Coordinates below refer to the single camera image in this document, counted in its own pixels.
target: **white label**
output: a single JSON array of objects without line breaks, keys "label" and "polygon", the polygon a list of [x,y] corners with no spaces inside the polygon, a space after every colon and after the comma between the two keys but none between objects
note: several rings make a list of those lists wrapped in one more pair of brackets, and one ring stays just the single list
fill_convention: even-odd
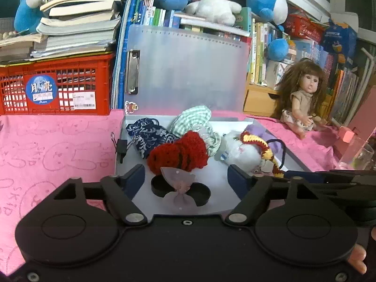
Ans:
[{"label": "white label", "polygon": [[35,93],[33,94],[33,101],[45,101],[45,100],[53,100],[52,92],[43,92],[43,93]]},{"label": "white label", "polygon": [[73,107],[75,110],[96,109],[95,92],[73,92]]}]

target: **screw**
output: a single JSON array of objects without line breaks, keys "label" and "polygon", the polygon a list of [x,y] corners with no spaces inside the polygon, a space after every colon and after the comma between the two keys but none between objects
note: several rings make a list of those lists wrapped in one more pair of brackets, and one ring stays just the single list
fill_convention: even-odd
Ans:
[{"label": "screw", "polygon": [[339,273],[335,276],[336,282],[345,282],[347,281],[347,274],[346,273]]},{"label": "screw", "polygon": [[184,226],[191,226],[192,224],[193,224],[193,221],[191,221],[191,220],[183,220]]},{"label": "screw", "polygon": [[139,223],[144,219],[144,216],[140,213],[128,214],[125,219],[130,223]]},{"label": "screw", "polygon": [[229,215],[229,220],[233,223],[242,223],[247,220],[247,217],[242,213],[234,213]]},{"label": "screw", "polygon": [[28,273],[27,274],[27,279],[30,282],[38,282],[39,281],[39,276],[36,273]]}]

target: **blue round sticker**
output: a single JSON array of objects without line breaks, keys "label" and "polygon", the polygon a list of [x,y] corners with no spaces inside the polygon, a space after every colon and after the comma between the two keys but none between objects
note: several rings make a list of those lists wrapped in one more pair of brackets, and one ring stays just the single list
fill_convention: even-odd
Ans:
[{"label": "blue round sticker", "polygon": [[26,84],[26,95],[34,104],[50,104],[58,94],[55,80],[48,75],[37,75]]}]

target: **red plastic basket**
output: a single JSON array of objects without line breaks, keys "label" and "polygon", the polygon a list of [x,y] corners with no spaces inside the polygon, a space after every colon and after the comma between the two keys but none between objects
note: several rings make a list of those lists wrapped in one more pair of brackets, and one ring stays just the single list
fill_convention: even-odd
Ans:
[{"label": "red plastic basket", "polygon": [[321,43],[324,28],[300,15],[288,15],[285,23],[285,32],[292,37],[312,39]]},{"label": "red plastic basket", "polygon": [[0,68],[0,115],[110,113],[114,54]]}]

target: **navy blue patterned pouch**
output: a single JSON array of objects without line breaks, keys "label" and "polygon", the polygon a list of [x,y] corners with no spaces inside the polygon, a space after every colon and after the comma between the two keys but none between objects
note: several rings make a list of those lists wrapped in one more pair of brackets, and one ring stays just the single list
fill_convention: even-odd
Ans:
[{"label": "navy blue patterned pouch", "polygon": [[150,152],[157,146],[173,143],[179,138],[159,125],[157,119],[145,117],[126,127],[128,135],[133,138],[136,149],[141,158],[146,159]]}]

